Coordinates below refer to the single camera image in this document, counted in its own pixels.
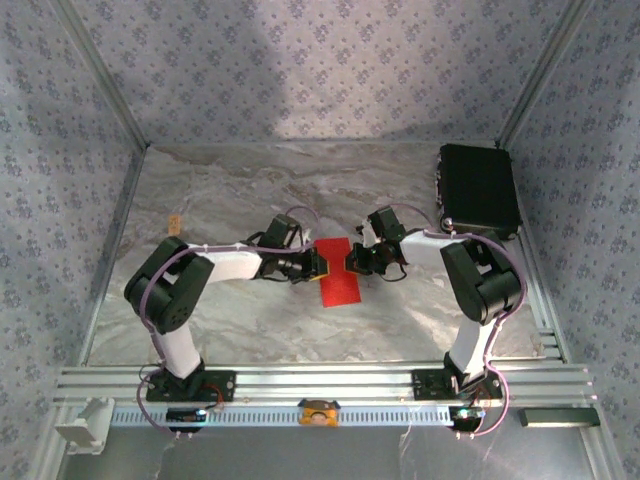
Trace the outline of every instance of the blue floral wallpaper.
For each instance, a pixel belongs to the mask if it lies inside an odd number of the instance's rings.
[[[493,139],[566,0],[76,0],[151,143]]]
[[[133,148],[45,2],[0,5],[0,478],[75,364]]]
[[[511,149],[574,360],[640,478],[640,4],[596,0]]]

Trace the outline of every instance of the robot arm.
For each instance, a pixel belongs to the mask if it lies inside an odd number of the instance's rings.
[[[145,308],[145,316],[154,329],[154,346],[164,360],[165,380],[178,390],[190,392],[186,394],[187,398],[199,388],[199,374],[204,371],[204,363],[193,344],[187,320],[207,284],[231,279],[298,283],[328,273],[326,260],[315,248],[291,251],[298,240],[302,246],[300,225],[290,217],[278,215],[266,232],[258,232],[234,245],[209,249],[169,237],[158,246],[131,278],[124,295],[139,315],[151,278],[170,259],[189,249],[153,285]],[[278,250],[288,251],[275,253]],[[276,272],[282,275],[281,279],[272,276]]]
[[[391,207],[369,215],[358,231],[363,243],[354,244],[346,260],[347,270],[384,275],[391,263],[400,266],[444,263],[458,305],[468,319],[445,354],[445,368],[455,377],[455,393],[484,379],[484,353],[496,318],[511,309],[521,293],[509,262],[477,240],[436,239],[423,230],[407,232]],[[484,236],[501,245],[492,232]]]

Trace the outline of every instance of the black case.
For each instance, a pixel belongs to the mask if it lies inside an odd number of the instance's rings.
[[[518,234],[522,219],[505,150],[447,144],[436,172],[440,228],[445,232],[493,230],[501,240]]]

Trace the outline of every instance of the marble tabletop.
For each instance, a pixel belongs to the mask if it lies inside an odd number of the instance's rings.
[[[291,206],[315,238],[358,236],[378,206],[405,202],[436,224],[436,143],[286,143],[155,147],[147,151],[108,290],[98,312],[90,365],[155,361],[149,336],[123,298],[127,281],[182,217],[189,243],[229,244],[264,230]],[[426,226],[396,210],[408,228]],[[362,303],[323,308],[318,282],[210,284],[189,320],[207,363],[440,360],[463,315],[444,268],[410,266],[386,283],[360,277]],[[541,353],[531,308],[512,317],[494,353]]]

